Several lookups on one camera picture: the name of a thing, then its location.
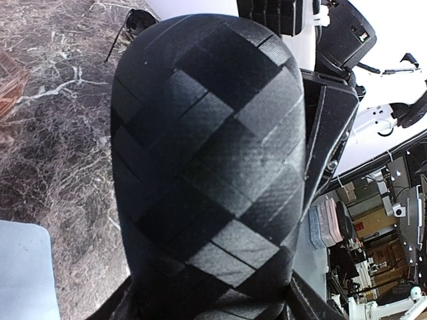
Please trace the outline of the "black checkered glasses case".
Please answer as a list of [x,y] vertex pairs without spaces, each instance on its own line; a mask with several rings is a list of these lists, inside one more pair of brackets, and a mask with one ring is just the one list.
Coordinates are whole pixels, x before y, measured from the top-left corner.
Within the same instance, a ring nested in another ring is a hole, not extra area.
[[303,90],[285,43],[238,17],[167,19],[125,51],[113,176],[129,266],[151,296],[283,295],[304,197]]

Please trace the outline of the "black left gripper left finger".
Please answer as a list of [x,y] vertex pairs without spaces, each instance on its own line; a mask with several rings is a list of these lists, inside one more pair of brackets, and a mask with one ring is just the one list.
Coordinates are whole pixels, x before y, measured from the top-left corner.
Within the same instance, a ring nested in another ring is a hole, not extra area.
[[124,280],[98,310],[86,318],[86,320],[131,319],[139,319],[139,309],[130,276]]

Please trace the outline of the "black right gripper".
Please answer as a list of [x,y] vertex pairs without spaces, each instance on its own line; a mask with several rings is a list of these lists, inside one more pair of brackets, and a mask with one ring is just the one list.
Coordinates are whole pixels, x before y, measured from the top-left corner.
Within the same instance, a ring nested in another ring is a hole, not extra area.
[[304,220],[312,201],[328,188],[338,169],[359,106],[356,90],[343,79],[305,69],[300,72],[304,108],[298,223]]

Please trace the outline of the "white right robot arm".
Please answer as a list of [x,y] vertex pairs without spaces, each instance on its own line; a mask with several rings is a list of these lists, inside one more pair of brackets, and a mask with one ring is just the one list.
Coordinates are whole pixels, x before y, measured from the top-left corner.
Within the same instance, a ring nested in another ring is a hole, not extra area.
[[315,32],[318,41],[312,65],[320,73],[345,79],[360,99],[332,179],[320,191],[325,194],[426,140],[426,86],[421,83],[426,68],[400,50],[397,38],[384,56],[400,58],[399,68],[363,63],[377,34],[356,6],[351,1],[305,4],[306,29]]

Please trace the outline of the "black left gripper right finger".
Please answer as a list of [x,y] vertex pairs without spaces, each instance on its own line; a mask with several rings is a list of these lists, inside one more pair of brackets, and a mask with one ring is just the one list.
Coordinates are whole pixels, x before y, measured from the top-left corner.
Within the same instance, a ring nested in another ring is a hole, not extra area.
[[297,273],[286,290],[286,303],[295,319],[342,320],[344,316],[328,305]]

